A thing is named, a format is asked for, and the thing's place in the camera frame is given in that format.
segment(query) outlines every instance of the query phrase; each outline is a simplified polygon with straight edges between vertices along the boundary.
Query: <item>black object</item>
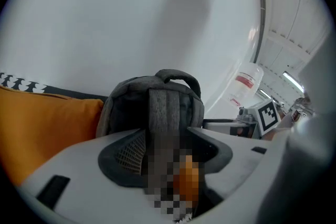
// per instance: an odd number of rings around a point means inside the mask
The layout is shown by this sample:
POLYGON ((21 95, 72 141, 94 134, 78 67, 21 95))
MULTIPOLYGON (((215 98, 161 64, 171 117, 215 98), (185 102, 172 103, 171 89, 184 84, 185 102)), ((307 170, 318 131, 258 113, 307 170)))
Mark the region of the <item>black object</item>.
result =
POLYGON ((214 208, 222 201, 223 198, 221 196, 205 186, 198 199, 197 207, 193 212, 193 219, 214 208))
POLYGON ((69 177, 53 176, 36 198, 46 207, 53 210, 69 181, 69 177))
POLYGON ((8 179, 7 174, 0 165, 0 182, 1 182, 1 213, 2 217, 9 219, 11 223, 21 223, 22 220, 28 220, 34 224, 44 224, 45 222, 37 215, 31 207, 27 206, 13 186, 12 182, 8 179))
POLYGON ((260 146, 255 146, 254 148, 251 149, 252 151, 258 152, 260 154, 265 154, 267 149, 260 147, 260 146))
POLYGON ((65 90, 65 89, 56 88, 52 86, 47 86, 44 88, 44 90, 45 90, 44 93, 61 94, 61 95, 65 95, 65 96, 76 98, 76 99, 100 99, 104 103, 107 99, 107 96, 70 91, 70 90, 65 90))
POLYGON ((148 93, 128 92, 113 99, 113 109, 108 133, 118 133, 125 130, 144 129, 148 124, 148 93))
MULTIPOLYGON (((139 145, 139 141, 150 144, 150 141, 145 141, 148 139, 150 139, 150 135, 146 135, 145 130, 139 130, 106 146, 98 156, 100 170, 119 186, 144 188, 144 179, 141 176, 143 173, 136 174, 133 171, 137 170, 139 166, 140 170, 146 170, 146 154, 143 155, 144 161, 139 164, 139 156, 135 156, 131 160, 132 154, 129 154, 128 157, 127 152, 134 148, 143 147, 139 145)), ((219 172, 231 161, 233 156, 228 145, 196 130, 180 131, 180 147, 192 151, 195 160, 204 164, 204 174, 219 172)))

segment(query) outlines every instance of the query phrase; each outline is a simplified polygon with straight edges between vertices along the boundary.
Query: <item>white panel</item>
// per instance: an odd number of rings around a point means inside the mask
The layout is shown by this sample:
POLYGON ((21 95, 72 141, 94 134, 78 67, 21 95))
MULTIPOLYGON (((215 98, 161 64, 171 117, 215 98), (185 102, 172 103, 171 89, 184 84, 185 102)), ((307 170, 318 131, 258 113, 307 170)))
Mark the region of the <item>white panel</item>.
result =
POLYGON ((266 4, 266 13, 265 13, 265 25, 264 25, 264 33, 262 35, 262 40, 261 40, 261 46, 260 46, 260 51, 259 55, 257 58, 257 64, 260 63, 261 57, 265 53, 265 48, 266 48, 266 43, 267 43, 267 35, 268 35, 268 30, 270 28, 270 23, 271 23, 271 17, 272 17, 272 0, 265 0, 266 4))
POLYGON ((206 102, 225 91, 259 25, 260 0, 10 0, 0 70, 108 95, 125 79, 182 69, 206 102))
POLYGON ((265 99, 262 99, 261 97, 259 97, 257 94, 255 94, 254 96, 252 96, 251 98, 250 98, 250 100, 247 100, 246 102, 245 102, 245 107, 246 108, 249 108, 250 106, 253 106, 253 105, 255 105, 255 104, 257 104, 257 103, 260 103, 260 102, 262 102, 262 101, 264 101, 265 99))
POLYGON ((335 44, 336 34, 332 31, 300 74, 316 114, 334 113, 336 109, 335 44))
POLYGON ((270 30, 288 37, 300 0, 272 0, 270 30))
POLYGON ((323 0, 301 0, 289 39, 311 52, 331 30, 331 18, 323 0))
POLYGON ((279 82, 275 82, 272 86, 262 82, 260 88, 278 101, 284 102, 289 107, 293 105, 297 98, 303 97, 302 93, 298 93, 296 90, 292 89, 292 87, 284 86, 279 82))
POLYGON ((285 50, 295 55, 303 62, 309 62, 311 58, 310 55, 306 53, 302 48, 300 48, 297 44, 289 41, 289 39, 286 39, 285 37, 272 31, 268 32, 268 39, 272 40, 278 46, 282 46, 285 50))
POLYGON ((297 73, 297 68, 301 67, 300 63, 303 62, 291 53, 289 53, 287 50, 283 49, 279 53, 277 59, 269 67, 269 70, 271 70, 278 76, 282 75, 285 70, 287 70, 289 73, 292 73, 292 70, 297 73))
POLYGON ((277 81, 277 79, 274 76, 270 76, 269 73, 266 73, 266 72, 264 73, 263 83, 265 83, 266 85, 271 86, 276 81, 277 81))
POLYGON ((260 61, 259 64, 265 67, 270 67, 273 62, 277 59, 282 47, 279 44, 274 43, 272 40, 267 39, 266 45, 263 48, 263 51, 260 52, 260 61))

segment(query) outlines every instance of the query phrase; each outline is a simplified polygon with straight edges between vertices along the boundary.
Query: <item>white surface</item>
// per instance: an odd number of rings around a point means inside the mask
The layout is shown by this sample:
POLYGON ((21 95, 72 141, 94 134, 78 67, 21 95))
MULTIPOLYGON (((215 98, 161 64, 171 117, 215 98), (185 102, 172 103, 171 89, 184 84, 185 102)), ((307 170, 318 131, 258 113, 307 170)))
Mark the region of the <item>white surface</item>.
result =
POLYGON ((227 98, 219 97, 213 107, 205 111, 205 119, 235 119, 239 113, 239 107, 232 104, 227 98))
POLYGON ((227 144, 233 151, 232 160, 220 172, 205 175, 207 186, 224 199, 243 184, 264 157, 264 154, 251 149, 256 146, 267 149, 270 145, 270 141, 232 136, 200 128, 193 129, 227 144))
POLYGON ((172 223, 150 206, 141 188, 121 187, 99 169, 98 155, 107 145, 134 133, 111 134, 68 147, 37 169, 22 189, 38 195, 53 175, 70 178, 54 212, 76 223, 172 223))
POLYGON ((323 0, 266 0, 266 21, 257 63, 265 75, 261 88, 287 111, 302 92, 282 75, 295 79, 316 54, 332 28, 323 0))
MULTIPOLYGON (((233 150, 233 158, 225 168, 206 175, 208 187, 225 198, 249 177, 263 159, 263 154, 251 149, 255 146, 268 148, 270 145, 269 141, 200 128, 190 130, 215 138, 233 150)), ((101 150, 132 133, 134 130, 111 134, 66 148, 30 175, 23 182, 22 189, 36 196, 53 175, 63 175, 69 177, 70 181, 54 212, 65 218, 77 223, 107 223, 111 220, 116 223, 172 223, 151 206, 143 189, 118 186, 99 169, 98 155, 101 150)))
POLYGON ((193 220, 198 223, 257 223, 258 213, 277 175, 288 134, 276 135, 259 165, 246 181, 224 202, 193 220))
POLYGON ((336 33, 332 32, 300 73, 316 114, 336 111, 336 33))
POLYGON ((255 104, 257 104, 257 103, 260 103, 260 102, 262 102, 262 101, 265 101, 265 100, 266 100, 266 98, 263 99, 263 98, 259 97, 257 94, 255 94, 254 96, 252 96, 252 97, 246 102, 245 107, 246 107, 246 108, 249 108, 250 106, 253 106, 253 105, 255 105, 255 104))
POLYGON ((217 99, 257 44, 259 0, 9 0, 0 70, 85 93, 175 68, 217 99))

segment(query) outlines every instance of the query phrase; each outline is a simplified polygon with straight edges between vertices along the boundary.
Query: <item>gray fabric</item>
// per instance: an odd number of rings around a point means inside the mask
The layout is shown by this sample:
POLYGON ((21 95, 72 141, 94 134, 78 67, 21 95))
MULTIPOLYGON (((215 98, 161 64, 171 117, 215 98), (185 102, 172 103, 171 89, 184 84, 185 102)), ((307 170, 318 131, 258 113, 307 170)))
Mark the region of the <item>gray fabric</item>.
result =
POLYGON ((179 93, 166 90, 149 90, 149 130, 166 133, 179 129, 179 93))
POLYGON ((171 79, 182 79, 201 98, 201 88, 198 81, 186 72, 176 69, 162 69, 155 76, 161 78, 164 83, 169 82, 171 79))
MULTIPOLYGON (((201 91, 200 85, 198 84, 197 80, 192 77, 191 75, 178 71, 178 70, 161 70, 159 71, 156 76, 148 76, 148 77, 139 77, 139 78, 132 78, 126 81, 119 83, 116 88, 112 91, 110 96, 108 97, 105 105, 103 107, 101 117, 99 119, 99 123, 97 126, 96 137, 102 137, 112 133, 116 130, 115 125, 120 122, 121 118, 114 119, 115 115, 120 115, 120 113, 124 113, 127 117, 127 113, 133 113, 131 116, 136 119, 137 117, 134 115, 135 113, 143 114, 148 113, 149 117, 149 126, 158 130, 158 129, 166 129, 172 130, 176 128, 177 130, 179 127, 180 121, 187 122, 187 126, 192 123, 191 126, 193 127, 201 127, 203 116, 204 116, 204 106, 200 99, 201 91), (188 88, 185 85, 171 82, 170 79, 183 79, 186 81, 190 87, 188 88), (124 97, 127 97, 131 93, 146 93, 148 90, 156 90, 155 94, 152 91, 151 98, 152 103, 149 101, 149 105, 146 108, 141 110, 139 106, 139 98, 137 103, 134 103, 132 106, 132 100, 128 100, 128 107, 123 109, 122 100, 124 97), (188 95, 192 99, 192 119, 180 119, 180 103, 179 103, 179 93, 188 95), (131 111, 130 107, 134 107, 136 112, 131 111)), ((132 126, 131 129, 141 127, 141 126, 132 126)))
POLYGON ((199 127, 203 123, 204 106, 203 103, 198 100, 193 102, 193 117, 190 123, 190 127, 199 127))

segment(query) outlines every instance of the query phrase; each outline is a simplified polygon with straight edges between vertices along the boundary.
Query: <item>backpack handle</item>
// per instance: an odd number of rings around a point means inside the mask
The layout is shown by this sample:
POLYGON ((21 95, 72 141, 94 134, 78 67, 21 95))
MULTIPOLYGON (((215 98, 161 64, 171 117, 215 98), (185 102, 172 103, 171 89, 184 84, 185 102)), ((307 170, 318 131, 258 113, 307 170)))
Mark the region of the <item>backpack handle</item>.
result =
POLYGON ((201 87, 199 82, 192 75, 186 72, 176 69, 162 69, 156 73, 155 76, 162 79, 164 83, 168 83, 171 79, 182 79, 189 85, 190 89, 192 89, 196 95, 201 98, 201 87))

